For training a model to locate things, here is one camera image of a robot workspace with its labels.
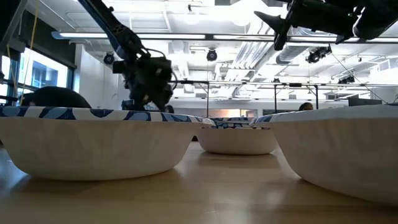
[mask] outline white paper bowl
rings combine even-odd
[[[398,205],[398,106],[356,106],[263,116],[291,168],[346,195]]]
[[[212,118],[216,126],[201,128],[200,146],[206,152],[230,155],[262,155],[278,149],[278,143],[268,128],[249,126],[252,118]]]
[[[167,171],[204,126],[193,116],[76,108],[0,108],[0,139],[20,170],[58,180],[111,180]]]

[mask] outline table surface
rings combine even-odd
[[[222,156],[192,143],[172,170],[128,180],[35,179],[0,149],[0,223],[398,223],[387,208],[302,180],[278,150]]]

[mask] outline ceiling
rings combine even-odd
[[[273,34],[269,26],[251,12],[257,10],[280,14],[284,10],[283,7],[269,7],[261,0],[233,1],[236,3],[230,6],[221,6],[220,1],[103,0],[107,6],[114,7],[114,15],[119,21],[134,32]],[[188,11],[189,4],[192,5],[192,12]],[[35,12],[35,1],[29,1],[27,10]],[[39,17],[62,32],[102,32],[80,3],[74,0],[40,0]],[[296,34],[300,31],[297,29],[291,32]],[[385,33],[396,34],[397,24]],[[107,40],[80,42],[100,61],[106,52],[113,51]],[[395,60],[391,59],[398,57],[398,45],[341,44],[331,46],[334,56],[329,55],[316,64],[308,64],[305,57],[319,45],[290,45],[283,50],[289,60],[280,63],[278,58],[282,53],[273,51],[272,43],[265,42],[146,40],[143,44],[165,52],[174,63],[178,78],[189,80],[271,82],[274,78],[279,78],[282,82],[337,83],[339,78],[344,78],[351,72],[363,83],[374,83],[377,78],[371,76],[380,69],[379,64],[388,61],[389,68],[395,68]],[[216,49],[217,61],[207,61],[208,49]],[[269,95],[272,98],[273,90],[269,94],[268,90],[259,87],[212,86],[211,93],[216,97],[227,98],[253,98],[258,95]],[[321,93],[331,91],[341,90],[334,87],[322,90]],[[281,90],[281,95],[290,92]],[[174,95],[191,97],[203,94],[206,91],[200,86],[196,86],[192,93],[191,87],[184,88],[180,85]],[[308,90],[303,89],[298,97],[310,97]]]

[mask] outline bowl rim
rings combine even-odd
[[[261,123],[280,123],[295,121],[320,121],[329,119],[378,119],[398,118],[398,104],[350,106],[313,111],[297,111],[270,114],[251,121],[251,126]]]
[[[214,121],[190,115],[170,114],[148,111],[126,111],[89,108],[57,108],[43,106],[2,106],[0,118],[39,118],[63,119],[79,121],[153,121],[153,122],[185,122],[201,123],[210,126]]]

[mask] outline desk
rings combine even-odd
[[[309,184],[281,151],[221,156],[195,142],[162,174],[62,182],[26,175],[0,149],[0,223],[384,224],[398,223],[398,208]]]

